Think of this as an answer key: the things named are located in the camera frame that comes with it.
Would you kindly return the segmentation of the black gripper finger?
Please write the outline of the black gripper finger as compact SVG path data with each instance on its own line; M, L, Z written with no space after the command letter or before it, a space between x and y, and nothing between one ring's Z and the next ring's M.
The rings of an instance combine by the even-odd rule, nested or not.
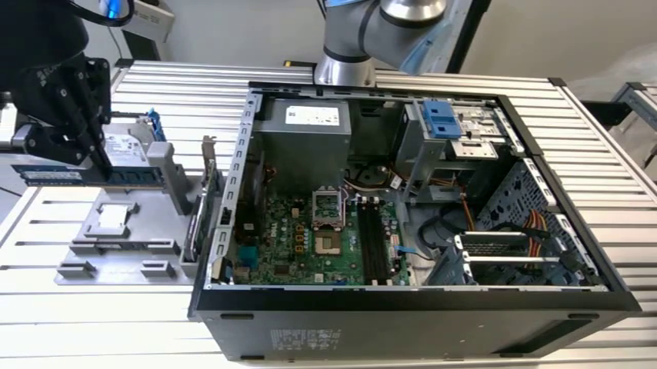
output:
M29 184L107 184L113 177L103 129L74 135L29 123L15 133L13 145L33 157L13 166Z
M74 57L61 66L65 129L101 131L111 119L111 75L105 58Z

